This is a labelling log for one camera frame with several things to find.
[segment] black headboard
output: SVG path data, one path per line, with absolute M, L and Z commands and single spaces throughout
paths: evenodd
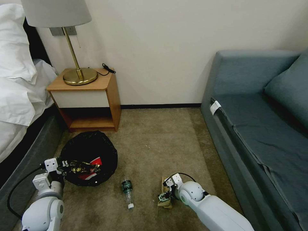
M 35 27 L 29 26 L 27 20 L 25 19 L 23 28 L 25 29 L 25 32 L 27 33 L 28 36 L 28 40 L 30 43 L 30 54 L 32 59 L 42 59 L 46 63 L 51 65 L 45 47 Z

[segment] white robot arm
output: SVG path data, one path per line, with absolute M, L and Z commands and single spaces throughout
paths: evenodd
M 209 195 L 194 181 L 183 183 L 174 174 L 165 180 L 169 191 L 159 195 L 160 201 L 171 196 L 181 200 L 196 212 L 201 222 L 211 231 L 254 231 L 250 222 L 216 196 Z
M 63 217 L 64 204 L 57 197 L 38 199 L 22 216 L 22 230 L 58 231 Z
M 36 175 L 32 180 L 38 190 L 38 200 L 33 202 L 22 216 L 22 230 L 59 231 L 63 217 L 63 176 L 58 171 L 56 158 L 45 160 L 46 173 Z

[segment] wooden nightstand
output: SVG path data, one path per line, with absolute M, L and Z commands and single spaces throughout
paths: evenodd
M 117 131 L 121 107 L 115 74 L 98 74 L 92 83 L 72 86 L 64 83 L 65 69 L 48 87 L 70 132 Z M 103 68 L 96 71 L 107 74 Z

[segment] water bottle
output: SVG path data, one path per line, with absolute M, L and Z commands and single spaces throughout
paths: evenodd
M 133 186 L 130 180 L 124 180 L 122 182 L 122 189 L 125 194 L 126 202 L 128 203 L 128 209 L 134 208 L 134 195 L 133 195 Z

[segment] black cable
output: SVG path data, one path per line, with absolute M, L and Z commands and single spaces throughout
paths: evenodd
M 19 220 L 22 219 L 21 215 L 19 215 L 17 212 L 15 212 L 12 207 L 11 207 L 11 196 L 14 192 L 14 190 L 17 188 L 17 186 L 23 181 L 25 180 L 28 176 L 30 176 L 32 173 L 36 172 L 37 170 L 40 170 L 42 169 L 42 167 L 38 167 L 36 169 L 34 169 L 32 172 L 28 173 L 25 177 L 23 177 L 17 184 L 15 184 L 15 186 L 12 188 L 12 190 L 10 191 L 9 193 L 9 196 L 7 197 L 7 200 L 6 200 L 6 205 L 7 205 L 7 208 L 9 209 L 9 211 L 14 214 L 16 217 L 18 217 Z
M 106 75 L 108 75 L 109 73 L 113 73 L 113 74 L 116 73 L 116 71 L 110 69 L 106 64 L 103 63 L 102 65 L 103 65 L 103 68 L 106 69 L 106 70 L 108 71 L 108 73 L 107 73 L 107 74 L 102 74 L 102 73 L 98 72 L 100 75 L 106 76 Z
M 169 176 L 169 177 L 164 181 L 163 185 L 165 186 L 166 181 L 168 181 L 168 180 L 169 180 L 173 175 L 175 175 L 175 174 L 177 174 L 177 173 L 174 173 L 174 174 L 172 174 L 171 176 Z M 191 178 L 194 182 L 196 182 L 194 178 L 192 178 L 190 175 L 188 175 L 188 174 L 186 174 L 186 173 L 178 173 L 178 174 L 188 176 L 188 177 Z

